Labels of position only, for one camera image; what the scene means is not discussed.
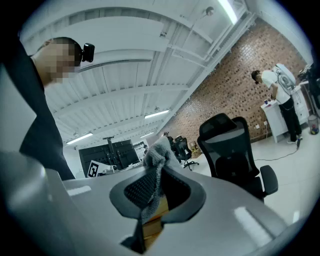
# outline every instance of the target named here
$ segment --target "white table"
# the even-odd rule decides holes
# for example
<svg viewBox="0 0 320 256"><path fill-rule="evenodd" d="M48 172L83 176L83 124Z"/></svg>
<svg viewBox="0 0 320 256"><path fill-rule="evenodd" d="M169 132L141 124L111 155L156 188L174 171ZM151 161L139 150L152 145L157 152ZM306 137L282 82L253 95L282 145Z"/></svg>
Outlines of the white table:
<svg viewBox="0 0 320 256"><path fill-rule="evenodd" d="M294 109L296 115L298 116L300 125L306 123L308 121L309 111L306 100L301 91L301 86L296 86L295 91L293 91L291 94L294 101ZM268 104L263 104L261 108L264 111L270 125L274 142L278 143L277 137L288 131L286 122L280 111L279 104L276 100L272 100L268 102Z"/></svg>

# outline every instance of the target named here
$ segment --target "brick wall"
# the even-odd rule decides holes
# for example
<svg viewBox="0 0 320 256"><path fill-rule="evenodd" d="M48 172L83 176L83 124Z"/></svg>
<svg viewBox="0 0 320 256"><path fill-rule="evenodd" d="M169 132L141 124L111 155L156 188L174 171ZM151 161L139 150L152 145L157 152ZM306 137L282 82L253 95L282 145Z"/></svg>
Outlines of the brick wall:
<svg viewBox="0 0 320 256"><path fill-rule="evenodd" d="M264 84L256 85L251 72L271 70L281 63L297 78L306 63L276 29L259 18L255 23L163 127L159 136L170 132L173 138L182 135L188 142L197 141L199 126L204 121L226 113L230 118L246 119L251 141L265 137L267 117L260 106L271 90Z"/></svg>

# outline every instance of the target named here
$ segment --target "black pants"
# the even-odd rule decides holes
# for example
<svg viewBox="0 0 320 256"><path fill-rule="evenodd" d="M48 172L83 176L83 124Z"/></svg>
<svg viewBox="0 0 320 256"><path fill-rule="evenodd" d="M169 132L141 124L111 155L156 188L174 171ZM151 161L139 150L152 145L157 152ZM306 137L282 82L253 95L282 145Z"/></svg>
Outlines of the black pants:
<svg viewBox="0 0 320 256"><path fill-rule="evenodd" d="M301 134L301 127L298 116L295 111L295 103L292 98L288 99L285 103L279 104L282 112L286 127L290 133L290 139L292 142L297 140L297 135Z"/></svg>

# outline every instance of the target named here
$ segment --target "grey cloth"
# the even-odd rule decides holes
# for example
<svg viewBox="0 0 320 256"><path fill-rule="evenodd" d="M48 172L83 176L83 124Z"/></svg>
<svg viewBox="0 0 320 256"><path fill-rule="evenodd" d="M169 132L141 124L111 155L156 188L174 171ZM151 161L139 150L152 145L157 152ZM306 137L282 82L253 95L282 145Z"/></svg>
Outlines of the grey cloth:
<svg viewBox="0 0 320 256"><path fill-rule="evenodd" d="M143 158L143 166L156 167L154 193L149 200L148 206L141 213L142 223L146 223L156 212L161 197L164 195L161 186L161 170L166 165L173 170L182 169L175 154L172 152L170 142L163 136L149 147Z"/></svg>

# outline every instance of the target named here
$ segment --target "ceiling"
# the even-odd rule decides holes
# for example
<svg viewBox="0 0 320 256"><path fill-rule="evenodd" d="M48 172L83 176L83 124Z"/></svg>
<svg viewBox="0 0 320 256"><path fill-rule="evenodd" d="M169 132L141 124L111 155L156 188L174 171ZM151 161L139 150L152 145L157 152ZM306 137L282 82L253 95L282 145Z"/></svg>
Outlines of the ceiling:
<svg viewBox="0 0 320 256"><path fill-rule="evenodd" d="M28 54L53 37L95 45L92 63L82 62L78 73L45 89L64 144L89 132L93 136L72 146L98 146L111 136L135 142L159 132L254 22L243 0L229 3L235 25L217 0L53 0L41 6L20 33ZM213 15L205 15L207 7Z"/></svg>

